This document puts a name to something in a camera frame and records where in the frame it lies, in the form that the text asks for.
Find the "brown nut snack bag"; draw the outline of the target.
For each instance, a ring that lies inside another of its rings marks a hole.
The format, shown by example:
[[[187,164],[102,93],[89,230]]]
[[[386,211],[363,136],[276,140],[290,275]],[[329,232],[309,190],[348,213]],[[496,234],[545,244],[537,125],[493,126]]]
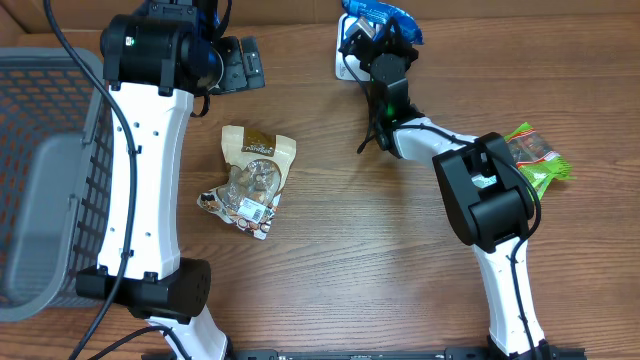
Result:
[[[200,194],[197,204],[225,223],[264,240],[296,157],[296,141],[227,125],[222,128],[221,149],[228,181]]]

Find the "green candy bag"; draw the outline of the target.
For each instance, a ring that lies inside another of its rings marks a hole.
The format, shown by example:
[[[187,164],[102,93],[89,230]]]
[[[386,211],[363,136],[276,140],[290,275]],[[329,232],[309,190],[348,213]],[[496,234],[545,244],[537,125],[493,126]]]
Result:
[[[504,137],[519,171],[542,198],[553,180],[572,180],[573,167],[525,122]]]

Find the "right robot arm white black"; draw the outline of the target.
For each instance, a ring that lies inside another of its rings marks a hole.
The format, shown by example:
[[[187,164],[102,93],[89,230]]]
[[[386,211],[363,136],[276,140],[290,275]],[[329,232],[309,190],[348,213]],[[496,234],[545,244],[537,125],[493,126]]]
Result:
[[[492,359],[550,359],[527,269],[527,242],[541,220],[533,185],[517,169],[504,138],[475,137],[435,125],[412,104],[406,73],[418,52],[391,19],[374,29],[360,18],[342,27],[338,52],[368,74],[366,142],[430,167],[447,219],[479,264],[490,314]]]

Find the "teal tissue pack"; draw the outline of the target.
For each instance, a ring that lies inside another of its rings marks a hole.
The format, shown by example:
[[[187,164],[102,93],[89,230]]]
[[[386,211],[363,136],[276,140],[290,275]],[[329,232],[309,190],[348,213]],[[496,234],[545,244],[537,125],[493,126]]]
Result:
[[[492,176],[486,177],[482,174],[477,174],[472,178],[472,183],[478,189],[485,189],[497,183],[497,176],[492,175]]]

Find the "blue snack bar wrapper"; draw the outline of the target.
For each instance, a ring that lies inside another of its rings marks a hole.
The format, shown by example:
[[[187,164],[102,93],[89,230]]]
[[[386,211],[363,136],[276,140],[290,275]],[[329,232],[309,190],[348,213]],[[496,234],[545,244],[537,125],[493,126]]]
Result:
[[[423,34],[417,21],[405,10],[378,0],[342,0],[342,7],[352,17],[364,17],[368,22],[386,25],[395,19],[403,37],[412,44],[423,45]]]

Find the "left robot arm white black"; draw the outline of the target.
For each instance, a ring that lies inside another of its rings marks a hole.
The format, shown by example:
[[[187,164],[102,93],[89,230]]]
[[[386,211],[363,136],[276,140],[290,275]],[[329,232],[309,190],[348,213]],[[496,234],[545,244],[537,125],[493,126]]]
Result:
[[[230,359],[207,299],[211,268],[181,255],[181,150],[196,98],[264,86],[256,42],[229,37],[214,1],[148,1],[101,36],[101,91],[113,115],[107,229],[78,295],[119,304],[160,332],[173,359]]]

